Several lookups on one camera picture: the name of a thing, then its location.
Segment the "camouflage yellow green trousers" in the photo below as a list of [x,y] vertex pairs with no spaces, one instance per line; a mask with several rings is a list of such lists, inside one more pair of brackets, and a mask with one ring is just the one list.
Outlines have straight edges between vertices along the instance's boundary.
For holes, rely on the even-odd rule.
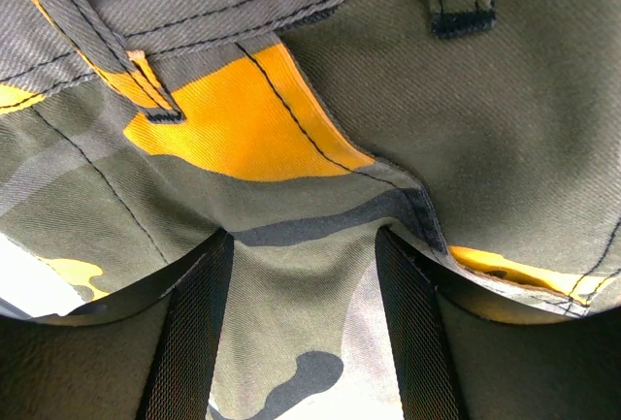
[[620,0],[1,0],[2,235],[75,309],[233,238],[203,419],[407,419],[381,228],[620,312]]

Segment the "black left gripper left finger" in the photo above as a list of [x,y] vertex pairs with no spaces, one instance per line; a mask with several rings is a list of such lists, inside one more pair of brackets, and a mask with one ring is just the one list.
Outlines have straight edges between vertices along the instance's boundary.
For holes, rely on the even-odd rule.
[[66,316],[3,316],[2,418],[205,418],[233,255],[219,230]]

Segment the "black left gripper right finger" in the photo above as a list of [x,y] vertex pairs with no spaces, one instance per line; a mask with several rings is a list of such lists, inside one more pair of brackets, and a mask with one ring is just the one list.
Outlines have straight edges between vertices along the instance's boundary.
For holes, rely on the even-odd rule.
[[616,419],[620,312],[571,318],[445,269],[387,228],[376,267],[407,419]]

